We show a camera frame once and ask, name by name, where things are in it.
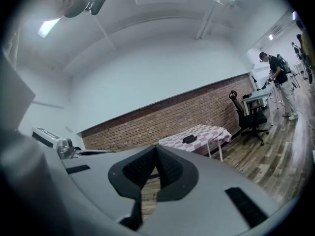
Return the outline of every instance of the black slot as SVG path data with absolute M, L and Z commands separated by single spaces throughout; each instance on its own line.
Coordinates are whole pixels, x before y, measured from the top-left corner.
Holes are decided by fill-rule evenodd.
M 67 171 L 68 174 L 73 174 L 73 173 L 77 173 L 77 172 L 80 172 L 80 171 L 86 171 L 88 169 L 90 169 L 90 167 L 85 164 L 85 165 L 80 165 L 80 166 L 67 168 L 66 171 Z
M 225 192 L 251 228 L 267 219 L 266 214 L 239 187 Z

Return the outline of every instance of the table leg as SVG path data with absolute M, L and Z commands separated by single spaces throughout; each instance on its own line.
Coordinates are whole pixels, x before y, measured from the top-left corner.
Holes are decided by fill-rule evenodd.
M 207 143 L 207 148 L 208 148 L 209 157 L 211 158 L 211 154 L 210 154 L 210 149 L 209 149 L 209 144 L 208 143 Z
M 218 141 L 218 144 L 219 144 L 220 160 L 221 160 L 221 162 L 223 162 L 223 158 L 222 158 L 222 150 L 221 150 L 221 143 L 220 143 L 220 141 Z
M 274 91 L 274 94 L 275 94 L 275 98 L 276 98 L 276 105 L 277 105 L 277 109 L 279 109 L 279 103 L 278 103 L 278 98 L 277 98 L 277 93 L 276 93 L 276 86 L 275 86 L 275 83 L 274 83 L 274 86 L 273 86 L 273 91 Z
M 243 101 L 243 104 L 244 104 L 246 115 L 248 116 L 250 113 L 248 111 L 247 102 Z
M 272 113 L 272 102 L 271 102 L 270 96 L 268 96 L 268 104 L 269 104 L 270 122 L 271 122 L 271 125 L 273 126 L 274 125 L 274 115 Z

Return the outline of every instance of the white desk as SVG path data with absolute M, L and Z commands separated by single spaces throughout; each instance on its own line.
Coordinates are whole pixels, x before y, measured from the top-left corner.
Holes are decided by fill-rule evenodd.
M 272 104 L 272 101 L 270 99 L 270 93 L 271 93 L 272 90 L 273 90 L 274 95 L 275 95 L 277 109 L 279 109 L 278 100 L 277 100 L 277 94 L 276 94 L 276 89 L 275 89 L 275 83 L 271 83 L 264 90 L 254 91 L 254 92 L 252 92 L 251 97 L 249 97 L 247 99 L 243 99 L 246 115 L 250 114 L 249 110 L 248 110 L 248 107 L 247 107 L 247 102 L 252 101 L 252 100 L 259 100 L 259 99 L 262 99 L 262 98 L 266 97 L 268 99 L 268 105 L 269 105 L 270 122 L 271 122 L 271 125 L 273 125 L 274 124 L 274 115 L 272 113 L 273 104 Z

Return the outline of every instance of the table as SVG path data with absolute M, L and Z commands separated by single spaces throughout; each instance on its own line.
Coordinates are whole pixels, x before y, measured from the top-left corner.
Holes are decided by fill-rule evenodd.
M 197 140 L 191 144 L 183 144 L 183 139 L 189 135 L 197 136 Z M 217 143 L 219 147 L 220 160 L 223 162 L 221 143 L 230 142 L 231 139 L 232 135 L 225 128 L 200 124 L 177 135 L 159 140 L 158 143 L 162 146 L 178 148 L 188 152 L 193 152 L 194 150 L 207 145 L 210 158 L 211 154 L 208 143 Z
M 270 122 L 271 122 L 271 125 L 273 126 L 274 125 L 274 115 L 272 113 L 273 104 L 272 104 L 272 101 L 270 99 L 270 93 L 272 90 L 273 90 L 274 95 L 275 95 L 277 109 L 279 109 L 275 84 L 271 83 L 264 90 L 254 91 L 254 92 L 252 92 L 251 97 L 243 99 L 246 115 L 248 116 L 250 114 L 248 111 L 248 107 L 247 107 L 248 101 L 258 100 L 258 99 L 262 99 L 262 98 L 266 97 L 268 99 L 268 104 L 269 104 L 269 113 L 270 113 L 270 119 L 271 119 Z

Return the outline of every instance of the khaki pants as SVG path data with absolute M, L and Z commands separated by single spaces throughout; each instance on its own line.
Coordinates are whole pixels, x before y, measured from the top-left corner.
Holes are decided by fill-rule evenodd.
M 282 99 L 284 102 L 285 112 L 287 114 L 297 115 L 295 102 L 291 93 L 289 81 L 280 84 Z

